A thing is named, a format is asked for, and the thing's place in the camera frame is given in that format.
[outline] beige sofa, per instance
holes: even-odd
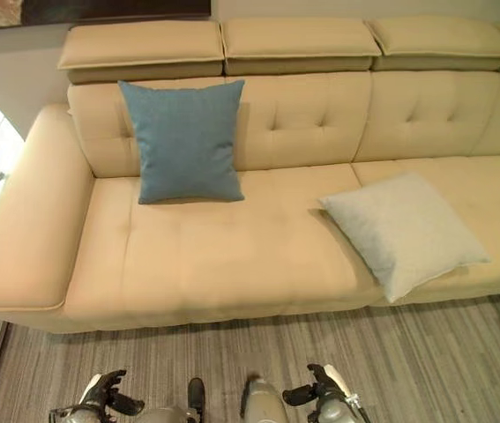
[[[492,263],[395,304],[500,293],[500,31],[417,19],[71,30],[60,62],[69,105],[41,111],[0,198],[0,319],[78,332],[387,306],[317,199],[406,169],[442,193]],[[416,70],[400,70],[401,57]],[[139,205],[119,78],[245,79],[235,141],[245,200]]]

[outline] blue pillow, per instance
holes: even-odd
[[[243,200],[232,159],[243,81],[199,90],[118,85],[140,150],[140,204],[186,197]]]

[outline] seam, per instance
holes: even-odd
[[[357,143],[357,146],[355,147],[355,153],[352,156],[352,159],[349,161],[350,163],[354,163],[355,159],[357,159],[357,156],[359,155],[360,150],[362,149],[363,146],[363,138],[365,137],[365,131],[367,129],[367,125],[369,123],[369,119],[371,117],[371,106],[373,104],[373,92],[375,91],[373,89],[373,72],[369,72],[369,100],[367,102],[367,107],[365,108],[365,119],[363,120],[363,129],[362,133],[359,136],[359,142]]]
[[[442,52],[430,50],[393,50],[385,54],[387,57],[455,57],[466,59],[494,59],[500,60],[500,52],[483,52],[483,53],[460,53],[456,51]]]
[[[85,331],[85,330],[95,331],[95,330],[99,330],[91,322],[87,322],[87,321],[83,321],[83,320],[79,320],[79,319],[76,320],[73,317],[71,317],[67,313],[67,310],[65,309],[65,303],[58,310],[59,310],[59,315],[63,319],[65,319],[67,322],[69,322],[69,324],[72,327],[76,327],[76,326],[80,327],[81,329],[79,331]]]
[[[177,262],[178,263],[184,263],[184,253],[183,253],[183,227],[184,224],[181,221],[177,221]],[[179,270],[177,271],[176,274],[176,283],[179,286],[179,292],[180,292],[180,304],[179,307],[176,308],[175,310],[172,310],[169,312],[170,315],[175,315],[177,316],[180,320],[183,319],[184,322],[186,323],[191,323],[191,314],[192,314],[192,304],[190,303],[190,300],[188,299],[186,292],[185,292],[185,284],[183,282],[183,267],[179,266]]]
[[[304,167],[304,169],[306,169],[307,174],[310,173],[310,166],[306,166],[306,167]],[[286,202],[282,200],[282,195],[280,195],[280,193],[282,193],[282,189],[279,188],[278,181],[274,176],[275,173],[272,172],[272,170],[267,170],[266,172],[269,176],[269,180],[270,180],[269,185],[272,187],[272,193],[273,193],[274,197],[278,199],[275,210],[276,210],[276,212],[285,216],[286,215],[285,210],[287,209],[287,206],[286,206]],[[285,231],[283,232],[283,235],[289,234],[290,231],[291,231],[291,227],[285,226]],[[288,259],[286,259],[286,260],[288,260],[290,262],[291,258],[292,258],[292,256],[289,256]],[[283,313],[286,313],[287,310],[289,310],[291,307],[293,307],[296,303],[295,277],[294,277],[294,273],[293,273],[294,271],[295,271],[294,267],[291,266],[291,271],[288,273],[287,278],[286,278],[287,287],[289,288],[288,289],[289,296],[288,296],[287,300],[283,301],[279,304],[276,304],[274,306],[274,307],[278,307],[277,315],[279,315],[279,314],[282,315]]]
[[[128,148],[126,149],[128,152],[128,173],[134,174],[134,159],[132,158],[132,143],[135,141],[135,137],[127,137],[124,139]]]
[[[129,62],[101,62],[101,63],[84,63],[84,64],[63,64],[58,66],[60,71],[73,71],[73,70],[90,70],[106,67],[127,67],[127,66],[141,66],[146,64],[168,64],[168,63],[204,63],[204,62],[221,62],[221,56],[207,56],[207,57],[188,57],[184,59],[161,59],[161,60],[133,60]]]
[[[324,129],[326,121],[328,120],[328,113],[330,113],[332,105],[332,96],[330,95],[330,93],[332,92],[333,77],[332,75],[326,75],[325,77],[327,79],[327,82],[325,84],[325,106],[322,115],[320,116],[320,126],[322,129]]]
[[[370,20],[363,20],[363,23],[365,24],[367,29],[369,29],[369,32],[373,36],[373,40],[375,40],[377,47],[379,48],[379,50],[381,50],[380,51],[381,54],[379,56],[387,56],[389,52],[387,51],[387,48],[384,45],[383,40],[381,40],[381,37],[379,36],[378,30],[375,28],[375,26],[376,26],[376,25],[374,25],[375,23],[371,22]]]
[[[479,136],[475,140],[475,143],[471,147],[471,149],[467,152],[468,157],[474,156],[474,151],[477,149],[477,147],[482,143],[483,137],[485,134],[489,131],[489,127],[492,126],[492,120],[493,116],[496,111],[496,105],[498,104],[499,98],[500,98],[500,73],[495,74],[496,77],[496,92],[493,100],[491,101],[491,106],[490,106],[490,111],[489,111],[489,116],[487,118],[487,121],[482,127],[481,132],[479,133]]]
[[[95,182],[96,182],[96,178],[91,175],[91,178],[89,181],[89,187],[87,188],[87,192],[86,192],[87,204],[84,207],[83,216],[81,216],[81,219],[80,219],[79,235],[76,237],[76,241],[75,241],[75,254],[71,258],[71,261],[70,261],[69,266],[68,266],[67,286],[65,287],[65,294],[63,296],[63,301],[62,301],[62,304],[60,305],[60,308],[63,307],[63,305],[65,304],[65,302],[67,300],[67,293],[70,290],[71,281],[73,280],[73,274],[75,273],[75,265],[77,264],[77,260],[79,257],[79,251],[81,250],[81,241],[83,240],[83,232],[85,231],[85,224],[87,221],[87,216],[89,215],[89,208],[91,207],[91,200],[93,197],[93,190],[94,190]]]
[[[130,237],[132,233],[132,207],[134,204],[134,195],[131,195],[130,198],[130,204],[129,204],[129,210],[128,210],[128,233],[126,234],[126,241],[124,243],[124,253],[123,253],[123,266],[120,271],[120,287],[119,287],[119,299],[122,302],[123,305],[123,312],[126,314],[126,316],[132,320],[134,323],[138,323],[136,320],[136,317],[131,313],[130,309],[128,308],[128,305],[126,304],[126,298],[123,295],[124,291],[124,269],[126,268],[126,257],[128,256],[128,246],[130,244]]]
[[[329,53],[287,53],[276,54],[276,53],[263,53],[263,54],[237,54],[230,55],[227,58],[233,60],[268,60],[268,59],[306,59],[309,57],[313,57],[316,59],[341,59],[341,58],[354,58],[354,57],[379,57],[381,56],[381,52],[375,51],[373,48],[372,51],[358,51],[356,53],[338,53],[338,52],[329,52]]]
[[[83,141],[89,142],[89,141],[120,141],[123,139],[136,139],[136,136],[134,133],[131,133],[126,136],[119,136],[119,137],[83,137]]]
[[[226,39],[225,39],[225,31],[226,28],[224,27],[224,24],[220,22],[218,24],[218,33],[219,33],[219,44],[220,48],[222,51],[222,77],[226,77],[228,75],[228,58],[227,58],[227,45],[226,45]]]
[[[357,171],[355,170],[355,163],[350,163],[352,172],[354,172],[355,179],[359,182],[360,186],[364,187],[362,180],[359,179],[359,175],[357,174]]]
[[[65,298],[53,306],[45,307],[0,307],[0,313],[3,312],[33,312],[33,311],[49,311],[59,309],[65,303]]]
[[[454,95],[456,97],[458,96],[457,85],[456,85],[456,92],[454,93]],[[416,111],[418,110],[421,102],[422,102],[422,90],[420,89],[420,84],[418,84],[416,87],[416,101],[414,102],[412,110],[407,115],[406,122],[412,122],[412,120],[416,117]]]
[[[273,157],[273,143],[275,139],[275,131],[277,130],[277,110],[279,108],[279,98],[275,96],[275,104],[273,105],[273,124],[271,132],[271,139],[269,141],[269,169],[273,169],[276,166],[273,165],[274,161],[277,161],[277,158]]]

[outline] light gray pillow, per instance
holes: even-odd
[[[489,255],[440,194],[407,173],[319,200],[394,302]]]

